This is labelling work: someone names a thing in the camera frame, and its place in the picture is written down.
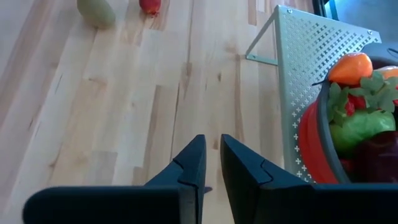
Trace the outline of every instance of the purple eggplant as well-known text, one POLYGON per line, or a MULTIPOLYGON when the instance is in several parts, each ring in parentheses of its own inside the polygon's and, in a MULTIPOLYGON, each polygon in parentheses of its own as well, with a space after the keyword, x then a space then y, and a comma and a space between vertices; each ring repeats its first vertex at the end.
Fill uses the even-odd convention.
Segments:
POLYGON ((398 131, 384 131, 359 143, 352 162, 359 182, 398 182, 398 131))

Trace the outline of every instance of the toy fruit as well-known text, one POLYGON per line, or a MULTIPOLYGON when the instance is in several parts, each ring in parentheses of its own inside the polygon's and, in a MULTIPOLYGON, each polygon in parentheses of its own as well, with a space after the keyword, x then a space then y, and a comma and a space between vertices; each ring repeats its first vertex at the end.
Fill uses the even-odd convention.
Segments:
POLYGON ((157 16, 160 11, 161 0, 139 0, 139 6, 144 13, 157 16))
POLYGON ((398 67, 396 66, 386 66, 379 68, 375 71, 382 73, 384 79, 388 79, 390 77, 398 77, 398 67))
POLYGON ((340 159, 340 162, 346 172, 351 173, 353 171, 353 164, 350 160, 340 159))
POLYGON ((398 132, 384 131, 355 148, 354 173, 360 182, 398 182, 398 132))
POLYGON ((362 77, 372 75, 372 61, 365 53, 348 53, 330 69, 328 79, 345 85, 357 85, 362 77))
POLYGON ((366 101, 363 96, 353 96, 348 94, 348 102, 354 104, 356 110, 366 109, 366 101))
POLYGON ((363 98, 367 110, 394 112, 394 103, 398 100, 398 77, 384 79, 381 72, 374 71, 370 77, 362 77, 360 83, 360 87, 350 88, 348 92, 363 98))
POLYGON ((345 118, 342 126, 332 123, 329 129, 337 153, 350 158, 357 144, 377 133, 395 131, 396 122, 392 113, 387 111, 369 113, 357 110, 354 115, 345 118))
POLYGON ((77 9, 85 21, 99 29, 111 27, 116 19, 106 0, 77 0, 77 9))

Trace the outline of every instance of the metal rack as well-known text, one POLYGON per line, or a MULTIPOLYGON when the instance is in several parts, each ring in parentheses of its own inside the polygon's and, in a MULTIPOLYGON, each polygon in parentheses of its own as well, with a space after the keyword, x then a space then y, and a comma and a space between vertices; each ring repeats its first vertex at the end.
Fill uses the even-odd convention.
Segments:
POLYGON ((313 182, 297 144, 303 112, 318 96, 333 64, 348 52, 359 52, 366 44, 380 42, 379 33, 307 12, 276 6, 246 52, 246 59, 278 66, 285 169, 313 182), (252 54, 269 26, 275 22, 277 60, 252 54))

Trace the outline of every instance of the orange bell pepper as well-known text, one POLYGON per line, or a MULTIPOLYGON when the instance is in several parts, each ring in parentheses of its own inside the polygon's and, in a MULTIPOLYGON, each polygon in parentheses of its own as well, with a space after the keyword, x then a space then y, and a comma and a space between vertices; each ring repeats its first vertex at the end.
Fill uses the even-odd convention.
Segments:
POLYGON ((371 59, 365 53, 348 53, 330 69, 328 79, 345 85, 357 85, 362 77, 372 75, 371 59))
POLYGON ((390 77, 398 77, 398 67, 396 66, 386 66, 375 71, 381 72, 384 79, 388 79, 390 77))

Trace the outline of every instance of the green pear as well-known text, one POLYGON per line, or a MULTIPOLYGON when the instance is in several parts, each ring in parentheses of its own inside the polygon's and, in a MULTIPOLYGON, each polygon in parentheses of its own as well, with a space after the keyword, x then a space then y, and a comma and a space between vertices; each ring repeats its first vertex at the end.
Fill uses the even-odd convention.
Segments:
POLYGON ((77 0, 77 9, 86 22, 99 29, 111 27, 116 19, 106 0, 77 0))

